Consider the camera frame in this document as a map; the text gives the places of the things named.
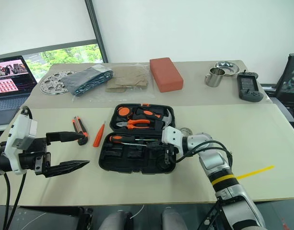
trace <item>white wall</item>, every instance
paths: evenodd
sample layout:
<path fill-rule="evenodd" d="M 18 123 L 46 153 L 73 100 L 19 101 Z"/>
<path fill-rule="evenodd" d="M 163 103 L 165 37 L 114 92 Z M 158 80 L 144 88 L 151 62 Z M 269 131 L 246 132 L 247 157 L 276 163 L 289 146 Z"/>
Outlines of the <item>white wall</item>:
<path fill-rule="evenodd" d="M 241 59 L 276 83 L 294 53 L 294 0 L 93 0 L 110 62 Z"/>
<path fill-rule="evenodd" d="M 84 0 L 0 0 L 0 54 L 90 39 Z"/>

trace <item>stainless steel mug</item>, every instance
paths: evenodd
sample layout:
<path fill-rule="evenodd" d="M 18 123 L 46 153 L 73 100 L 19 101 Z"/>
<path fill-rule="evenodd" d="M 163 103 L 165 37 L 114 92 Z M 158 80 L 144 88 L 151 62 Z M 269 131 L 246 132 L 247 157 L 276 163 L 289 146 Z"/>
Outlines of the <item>stainless steel mug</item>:
<path fill-rule="evenodd" d="M 211 87 L 219 86 L 225 72 L 223 69 L 214 67 L 210 69 L 210 73 L 205 76 L 205 83 Z"/>

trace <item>floor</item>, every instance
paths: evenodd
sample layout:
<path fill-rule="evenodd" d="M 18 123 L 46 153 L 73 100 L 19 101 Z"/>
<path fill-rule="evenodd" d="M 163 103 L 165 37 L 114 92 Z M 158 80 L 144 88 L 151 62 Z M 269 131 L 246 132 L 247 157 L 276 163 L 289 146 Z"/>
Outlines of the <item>floor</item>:
<path fill-rule="evenodd" d="M 144 209 L 134 218 L 134 229 L 160 230 L 161 213 L 167 206 L 173 207 L 180 213 L 186 223 L 188 230 L 196 230 L 198 224 L 211 207 L 211 205 L 208 204 L 145 205 Z M 257 206 L 264 217 L 267 229 L 294 230 L 294 199 L 257 204 Z M 97 230 L 100 227 L 102 221 L 110 213 L 116 212 L 118 210 L 125 210 L 131 211 L 133 214 L 135 214 L 141 209 L 141 206 L 100 206 L 91 208 L 94 209 L 93 229 Z M 5 206 L 0 206 L 0 230 L 3 224 L 4 211 Z M 10 229 L 75 230 L 77 221 L 77 217 L 52 213 L 44 214 L 43 212 L 18 208 L 16 210 L 16 214 L 13 218 Z"/>

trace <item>laptop keyboard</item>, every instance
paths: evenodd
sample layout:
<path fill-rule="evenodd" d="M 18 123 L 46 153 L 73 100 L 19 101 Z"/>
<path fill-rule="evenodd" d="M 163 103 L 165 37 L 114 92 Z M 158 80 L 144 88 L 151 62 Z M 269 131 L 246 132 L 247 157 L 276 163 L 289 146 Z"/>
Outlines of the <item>laptop keyboard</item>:
<path fill-rule="evenodd" d="M 11 99 L 0 100 L 0 111 L 19 108 L 27 97 L 17 97 Z"/>

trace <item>window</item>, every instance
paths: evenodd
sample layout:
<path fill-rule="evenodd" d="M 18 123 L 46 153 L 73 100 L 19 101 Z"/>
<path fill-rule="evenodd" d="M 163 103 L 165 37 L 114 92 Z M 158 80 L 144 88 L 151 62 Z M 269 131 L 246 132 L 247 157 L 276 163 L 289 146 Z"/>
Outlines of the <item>window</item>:
<path fill-rule="evenodd" d="M 23 55 L 37 82 L 57 63 L 103 63 L 98 44 L 75 46 Z"/>

